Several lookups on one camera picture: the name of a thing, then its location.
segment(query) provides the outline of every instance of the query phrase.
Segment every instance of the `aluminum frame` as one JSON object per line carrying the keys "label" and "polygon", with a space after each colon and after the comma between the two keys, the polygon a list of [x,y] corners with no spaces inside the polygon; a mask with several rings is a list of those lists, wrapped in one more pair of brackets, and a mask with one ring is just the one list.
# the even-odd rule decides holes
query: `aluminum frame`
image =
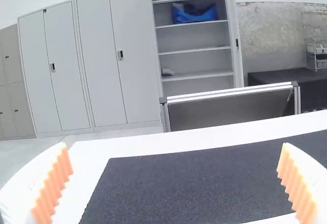
{"label": "aluminum frame", "polygon": [[189,95],[179,95],[160,98],[161,120],[164,132],[171,132],[169,105],[194,102],[208,99],[220,99],[231,96],[251,95],[258,93],[267,93],[280,90],[290,90],[290,96],[294,93],[294,114],[301,114],[301,90],[296,81],[282,82],[274,84],[257,85],[250,87],[232,88],[221,91],[203,92]]}

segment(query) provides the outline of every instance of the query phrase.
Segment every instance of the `cabinet handle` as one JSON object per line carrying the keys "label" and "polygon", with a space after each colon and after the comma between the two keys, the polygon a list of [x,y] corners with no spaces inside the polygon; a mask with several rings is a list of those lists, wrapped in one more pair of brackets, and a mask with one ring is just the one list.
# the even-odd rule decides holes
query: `cabinet handle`
{"label": "cabinet handle", "polygon": [[50,69],[51,69],[51,72],[56,72],[56,68],[55,68],[55,64],[54,63],[51,63],[50,64]]}
{"label": "cabinet handle", "polygon": [[122,50],[117,51],[117,55],[118,55],[118,60],[119,61],[124,60],[124,55],[123,55],[123,51]]}

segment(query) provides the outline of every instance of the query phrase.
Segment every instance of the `orange foam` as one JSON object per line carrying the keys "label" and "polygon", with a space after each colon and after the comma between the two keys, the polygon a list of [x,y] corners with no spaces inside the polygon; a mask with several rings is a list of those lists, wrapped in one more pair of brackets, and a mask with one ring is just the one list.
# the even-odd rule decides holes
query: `orange foam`
{"label": "orange foam", "polygon": [[300,168],[289,144],[282,146],[281,156],[277,166],[277,177],[282,180],[285,192],[289,194],[289,201],[293,203],[292,210],[296,211],[296,218],[300,224],[313,224],[317,214],[317,202],[301,174]]}
{"label": "orange foam", "polygon": [[38,224],[51,224],[51,216],[55,214],[55,206],[58,205],[58,198],[62,196],[61,190],[73,174],[73,168],[69,159],[66,145],[60,145],[57,155],[43,179],[42,187],[38,190],[35,205],[31,209]]}

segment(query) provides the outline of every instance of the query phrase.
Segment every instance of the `blue bag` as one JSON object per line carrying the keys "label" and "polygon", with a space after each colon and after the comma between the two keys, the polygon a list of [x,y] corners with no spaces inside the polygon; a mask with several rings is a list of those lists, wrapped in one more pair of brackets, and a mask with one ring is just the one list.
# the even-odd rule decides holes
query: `blue bag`
{"label": "blue bag", "polygon": [[[192,10],[186,12],[186,7],[192,6]],[[174,24],[193,23],[202,21],[218,20],[218,13],[215,4],[210,5],[206,9],[198,10],[193,5],[183,5],[173,3],[172,18]]]}

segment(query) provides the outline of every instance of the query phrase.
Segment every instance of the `locker door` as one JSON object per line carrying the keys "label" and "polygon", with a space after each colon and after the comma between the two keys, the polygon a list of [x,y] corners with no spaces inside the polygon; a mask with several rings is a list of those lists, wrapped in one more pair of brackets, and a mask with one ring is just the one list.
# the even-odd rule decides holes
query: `locker door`
{"label": "locker door", "polygon": [[17,137],[6,86],[0,87],[0,122],[4,137]]}
{"label": "locker door", "polygon": [[16,25],[7,27],[0,32],[0,44],[6,83],[21,82],[22,76]]}
{"label": "locker door", "polygon": [[2,65],[1,59],[2,59],[2,57],[1,57],[1,53],[0,53],[0,86],[3,86],[6,84],[6,81],[5,81],[4,66]]}
{"label": "locker door", "polygon": [[90,128],[77,58],[72,2],[48,8],[44,25],[62,130]]}
{"label": "locker door", "polygon": [[61,131],[46,52],[43,11],[19,19],[20,47],[38,133]]}
{"label": "locker door", "polygon": [[25,89],[22,82],[8,86],[11,108],[14,113],[15,123],[20,136],[34,135],[29,107],[27,104]]}
{"label": "locker door", "polygon": [[125,124],[127,121],[114,47],[110,0],[77,0],[77,8],[95,125]]}
{"label": "locker door", "polygon": [[128,123],[160,120],[151,0],[110,0]]}

